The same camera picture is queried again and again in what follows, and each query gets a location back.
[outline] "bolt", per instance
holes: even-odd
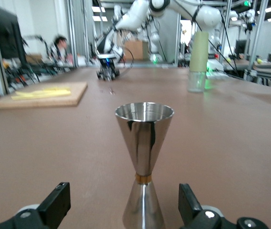
[[[205,215],[207,216],[207,218],[211,219],[211,218],[214,218],[215,217],[215,214],[212,213],[211,211],[206,211],[205,212]]]
[[[28,216],[30,216],[30,212],[29,212],[29,211],[24,212],[24,213],[22,213],[22,214],[20,215],[21,218],[26,218],[26,217],[28,217]]]
[[[256,223],[254,223],[254,221],[251,220],[251,219],[246,219],[246,220],[244,221],[244,223],[245,223],[245,225],[248,226],[249,228],[254,228],[254,227],[256,227]]]

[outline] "wooden cutting board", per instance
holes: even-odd
[[[28,87],[22,88],[20,92],[33,92],[43,90],[50,87],[69,87],[71,95],[30,100],[13,100],[12,95],[15,93],[3,96],[0,98],[0,109],[14,108],[32,108],[32,107],[58,107],[58,106],[77,106],[82,98],[88,84],[86,82],[74,83],[37,83]]]

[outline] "ceiling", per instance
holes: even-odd
[[[257,0],[257,8],[256,11],[259,10],[261,5],[261,0]],[[129,8],[131,4],[134,2],[134,0],[92,0],[93,6],[103,6],[105,8],[113,8],[115,4],[119,4],[125,8]],[[208,0],[206,2],[227,2],[227,0]],[[233,4],[236,2],[240,2],[240,0],[232,0]],[[268,8],[271,7],[271,0],[269,0]],[[265,20],[271,18],[271,12],[266,13]]]

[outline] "jigger cup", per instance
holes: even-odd
[[[126,229],[165,229],[151,174],[173,114],[156,103],[125,104],[115,111],[136,171],[122,219]]]

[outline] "monitor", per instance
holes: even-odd
[[[19,58],[26,65],[18,18],[16,15],[0,8],[0,51],[2,58]]]
[[[240,53],[244,53],[245,46],[246,46],[246,40],[236,41],[235,53],[237,55],[237,59],[239,59],[239,54]]]

